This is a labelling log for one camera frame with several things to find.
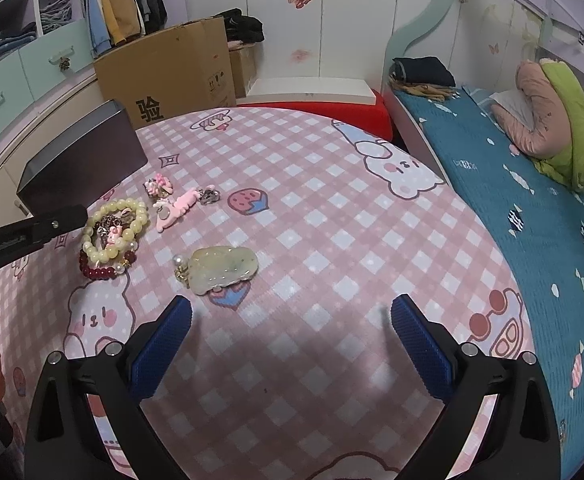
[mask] small cardboard box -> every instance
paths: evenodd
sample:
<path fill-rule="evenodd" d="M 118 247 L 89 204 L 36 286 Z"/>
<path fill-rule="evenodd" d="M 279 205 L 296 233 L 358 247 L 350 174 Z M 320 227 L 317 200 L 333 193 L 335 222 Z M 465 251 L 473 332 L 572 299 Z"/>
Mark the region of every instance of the small cardboard box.
<path fill-rule="evenodd" d="M 245 97 L 256 81 L 254 51 L 255 48 L 251 45 L 230 52 L 234 93 L 237 99 Z"/>
<path fill-rule="evenodd" d="M 135 129 L 236 105 L 223 18 L 150 34 L 99 57 L 94 68 L 103 97 L 123 104 Z"/>

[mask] gray box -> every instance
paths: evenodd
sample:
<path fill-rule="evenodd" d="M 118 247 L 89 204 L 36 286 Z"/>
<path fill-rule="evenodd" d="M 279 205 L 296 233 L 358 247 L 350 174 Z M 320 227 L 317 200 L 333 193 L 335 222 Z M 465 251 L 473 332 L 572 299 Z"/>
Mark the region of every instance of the gray box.
<path fill-rule="evenodd" d="M 111 100 L 33 156 L 16 194 L 33 215 L 66 205 L 88 207 L 146 164 L 126 109 Z"/>

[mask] pink checkered tablecloth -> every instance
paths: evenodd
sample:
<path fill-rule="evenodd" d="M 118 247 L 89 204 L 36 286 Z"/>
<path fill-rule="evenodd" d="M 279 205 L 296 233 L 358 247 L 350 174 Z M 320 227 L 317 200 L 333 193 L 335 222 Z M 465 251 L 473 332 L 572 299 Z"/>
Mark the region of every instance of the pink checkered tablecloth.
<path fill-rule="evenodd" d="M 142 407 L 193 480 L 393 478 L 442 407 L 390 326 L 399 294 L 459 342 L 499 356 L 533 350 L 492 237 L 392 144 L 270 108 L 188 114 L 138 135 L 150 162 L 94 207 L 111 198 L 149 204 L 143 182 L 157 171 L 175 196 L 215 184 L 222 199 L 195 205 L 162 234 L 148 226 L 137 262 L 116 280 L 83 277 L 80 232 L 0 270 L 5 404 L 17 435 L 51 351 L 72 358 L 126 340 L 176 294 L 192 302 L 192 328 Z M 257 253 L 251 282 L 198 297 L 175 279 L 175 254 L 228 244 Z M 68 335 L 84 314 L 92 321 L 83 333 Z M 484 404 L 455 472 L 469 466 L 491 408 Z M 106 418 L 96 421 L 112 459 L 132 476 Z"/>

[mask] green curved trim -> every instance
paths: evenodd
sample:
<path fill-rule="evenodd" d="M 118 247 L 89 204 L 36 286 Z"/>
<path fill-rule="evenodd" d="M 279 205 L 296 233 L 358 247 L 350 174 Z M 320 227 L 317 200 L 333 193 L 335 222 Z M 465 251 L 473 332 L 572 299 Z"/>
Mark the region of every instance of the green curved trim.
<path fill-rule="evenodd" d="M 445 17 L 454 0 L 431 0 L 423 12 L 411 22 L 398 28 L 390 37 L 386 47 L 386 62 L 383 67 L 384 82 L 395 57 L 403 57 L 408 47 L 424 34 L 435 28 Z"/>

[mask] blue gripper pad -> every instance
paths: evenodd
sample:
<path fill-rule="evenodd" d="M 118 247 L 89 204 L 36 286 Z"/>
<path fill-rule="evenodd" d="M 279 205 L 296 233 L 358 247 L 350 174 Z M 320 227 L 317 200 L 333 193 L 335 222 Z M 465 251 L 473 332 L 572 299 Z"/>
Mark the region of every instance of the blue gripper pad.
<path fill-rule="evenodd" d="M 177 296 L 168 309 L 167 316 L 130 368 L 128 391 L 139 402 L 154 395 L 192 326 L 192 306 L 186 298 Z"/>
<path fill-rule="evenodd" d="M 390 318 L 430 395 L 447 403 L 454 393 L 452 366 L 441 348 L 403 296 L 394 298 Z"/>

